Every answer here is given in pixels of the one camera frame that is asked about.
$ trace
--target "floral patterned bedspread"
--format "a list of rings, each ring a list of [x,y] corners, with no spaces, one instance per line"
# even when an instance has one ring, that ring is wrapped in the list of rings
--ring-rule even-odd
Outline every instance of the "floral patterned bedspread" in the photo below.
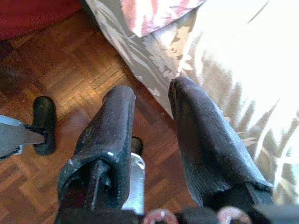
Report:
[[[297,1],[207,0],[137,37],[117,0],[86,0],[134,76],[171,115],[170,81],[186,76],[220,107],[276,203],[299,203]]]

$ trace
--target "red carpet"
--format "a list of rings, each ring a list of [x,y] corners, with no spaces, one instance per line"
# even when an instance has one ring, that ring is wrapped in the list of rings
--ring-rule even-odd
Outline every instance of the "red carpet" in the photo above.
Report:
[[[42,29],[81,8],[78,0],[1,0],[0,41]]]

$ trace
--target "pink patterned pillow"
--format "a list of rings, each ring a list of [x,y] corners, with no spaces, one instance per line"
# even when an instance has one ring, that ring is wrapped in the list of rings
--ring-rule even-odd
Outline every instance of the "pink patterned pillow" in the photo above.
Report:
[[[145,36],[182,17],[206,0],[121,0],[129,29]]]

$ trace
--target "black caster wheel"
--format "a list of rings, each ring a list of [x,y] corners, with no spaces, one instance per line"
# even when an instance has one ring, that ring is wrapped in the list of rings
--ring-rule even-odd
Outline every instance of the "black caster wheel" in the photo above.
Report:
[[[131,152],[135,153],[139,156],[142,156],[142,150],[143,150],[143,143],[142,143],[141,139],[137,138],[137,137],[133,137]]]
[[[55,152],[56,107],[49,97],[38,97],[33,104],[33,128],[43,130],[45,143],[34,145],[39,155],[50,155]]]

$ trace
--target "bed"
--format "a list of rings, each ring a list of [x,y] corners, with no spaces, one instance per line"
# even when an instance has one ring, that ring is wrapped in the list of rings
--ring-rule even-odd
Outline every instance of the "bed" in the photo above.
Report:
[[[144,37],[128,29],[119,0],[86,2],[105,37],[170,116],[170,81],[193,79],[273,184],[275,203],[299,203],[296,1],[207,0]]]

